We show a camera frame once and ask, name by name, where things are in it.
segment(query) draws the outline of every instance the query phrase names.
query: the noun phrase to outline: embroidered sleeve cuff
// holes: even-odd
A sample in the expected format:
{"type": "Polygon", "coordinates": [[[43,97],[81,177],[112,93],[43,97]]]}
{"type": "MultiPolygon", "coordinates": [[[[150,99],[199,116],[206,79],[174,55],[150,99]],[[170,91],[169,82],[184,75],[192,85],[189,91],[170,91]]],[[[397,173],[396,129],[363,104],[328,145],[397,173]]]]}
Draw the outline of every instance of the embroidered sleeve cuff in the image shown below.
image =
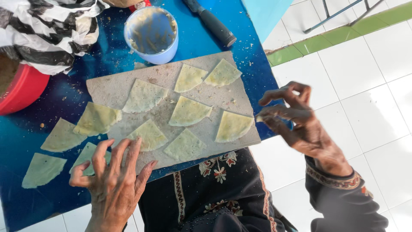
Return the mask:
{"type": "Polygon", "coordinates": [[[325,173],[315,166],[315,161],[312,157],[305,156],[306,159],[306,174],[315,181],[334,189],[351,190],[357,188],[361,183],[361,176],[353,171],[349,176],[335,176],[325,173]]]}

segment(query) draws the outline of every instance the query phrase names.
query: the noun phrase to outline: sleeve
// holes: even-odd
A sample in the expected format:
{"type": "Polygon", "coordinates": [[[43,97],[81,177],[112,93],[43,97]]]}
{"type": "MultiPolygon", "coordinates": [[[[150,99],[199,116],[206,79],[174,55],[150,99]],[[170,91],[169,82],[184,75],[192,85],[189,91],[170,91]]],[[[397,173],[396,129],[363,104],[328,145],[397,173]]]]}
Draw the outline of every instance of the sleeve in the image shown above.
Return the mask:
{"type": "Polygon", "coordinates": [[[377,213],[379,204],[356,172],[346,177],[329,175],[306,159],[306,189],[313,208],[323,214],[314,219],[312,232],[385,232],[388,220],[377,213]]]}

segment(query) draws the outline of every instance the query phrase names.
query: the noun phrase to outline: wrist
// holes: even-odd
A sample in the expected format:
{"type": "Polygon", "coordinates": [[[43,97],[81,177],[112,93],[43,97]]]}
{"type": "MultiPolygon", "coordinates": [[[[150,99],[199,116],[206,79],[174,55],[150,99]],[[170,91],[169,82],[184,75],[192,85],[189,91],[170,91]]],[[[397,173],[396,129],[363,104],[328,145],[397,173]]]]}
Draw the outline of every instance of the wrist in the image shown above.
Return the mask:
{"type": "Polygon", "coordinates": [[[349,165],[342,151],[338,151],[332,155],[319,157],[315,160],[315,166],[319,170],[335,175],[335,176],[349,176],[353,173],[353,168],[349,165]]]}
{"type": "Polygon", "coordinates": [[[121,232],[125,224],[126,222],[109,222],[92,215],[85,232],[121,232]]]}

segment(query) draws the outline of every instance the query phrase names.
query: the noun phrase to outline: red bowl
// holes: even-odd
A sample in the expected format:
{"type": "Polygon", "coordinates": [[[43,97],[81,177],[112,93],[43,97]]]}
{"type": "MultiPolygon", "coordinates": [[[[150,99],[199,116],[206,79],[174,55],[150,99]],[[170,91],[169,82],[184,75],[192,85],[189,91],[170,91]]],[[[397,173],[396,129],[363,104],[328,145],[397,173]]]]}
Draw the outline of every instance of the red bowl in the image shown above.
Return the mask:
{"type": "Polygon", "coordinates": [[[13,81],[0,96],[0,115],[14,113],[32,104],[46,88],[49,77],[34,67],[19,64],[13,81]]]}

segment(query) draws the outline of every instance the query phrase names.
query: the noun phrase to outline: black and white striped plastic bag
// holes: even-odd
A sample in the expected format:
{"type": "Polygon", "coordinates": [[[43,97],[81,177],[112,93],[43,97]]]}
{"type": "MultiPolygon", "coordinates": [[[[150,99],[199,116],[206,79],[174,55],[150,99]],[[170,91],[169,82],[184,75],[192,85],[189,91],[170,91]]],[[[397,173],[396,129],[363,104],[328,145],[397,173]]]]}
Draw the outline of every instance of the black and white striped plastic bag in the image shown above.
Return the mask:
{"type": "Polygon", "coordinates": [[[0,48],[44,74],[68,73],[97,41],[106,8],[102,0],[0,0],[0,48]]]}

